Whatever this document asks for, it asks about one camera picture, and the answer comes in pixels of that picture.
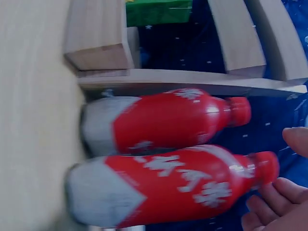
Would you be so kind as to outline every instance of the finger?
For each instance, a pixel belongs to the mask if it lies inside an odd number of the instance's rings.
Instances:
[[[263,225],[268,225],[279,216],[258,196],[253,195],[247,200],[247,206],[251,212],[254,212]]]
[[[278,178],[273,185],[282,196],[294,204],[301,204],[308,200],[308,189],[286,178]]]
[[[282,132],[284,141],[297,154],[308,157],[308,128],[285,128]]]
[[[262,186],[259,193],[270,208],[280,217],[294,208],[293,204],[282,196],[272,184]]]
[[[243,231],[261,231],[264,225],[255,213],[250,212],[242,217],[242,228]]]

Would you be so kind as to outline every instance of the green box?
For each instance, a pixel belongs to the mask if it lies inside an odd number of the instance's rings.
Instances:
[[[134,0],[126,3],[127,26],[186,23],[193,0]]]

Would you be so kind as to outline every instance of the wooden table surface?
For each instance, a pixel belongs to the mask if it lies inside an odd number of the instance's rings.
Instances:
[[[0,0],[0,229],[79,231],[66,170],[84,158],[83,95],[62,60],[69,0]]]

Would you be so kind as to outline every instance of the wooden plank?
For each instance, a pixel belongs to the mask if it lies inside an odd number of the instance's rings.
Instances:
[[[307,59],[293,22],[281,0],[245,0],[264,44],[274,79],[304,83]]]
[[[263,77],[266,62],[243,0],[208,0],[227,73]]]
[[[131,56],[134,62],[134,67],[141,68],[138,28],[128,27],[127,37],[128,37],[128,45],[129,45],[130,53],[131,53]]]
[[[283,96],[307,92],[305,85],[221,73],[131,69],[126,76],[80,77],[85,92],[112,88],[116,95],[147,95],[182,87],[197,87],[213,95]]]
[[[0,229],[85,231],[64,176],[85,159],[84,97],[62,60],[68,0],[0,0]]]
[[[125,0],[72,0],[64,55],[79,70],[134,68]]]

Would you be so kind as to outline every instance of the hand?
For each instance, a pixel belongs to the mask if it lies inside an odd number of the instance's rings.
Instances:
[[[308,128],[286,128],[282,136],[293,151],[308,158]],[[254,195],[247,201],[250,212],[242,217],[244,231],[288,231],[292,227],[296,231],[307,230],[307,188],[278,178],[259,192],[262,199]]]

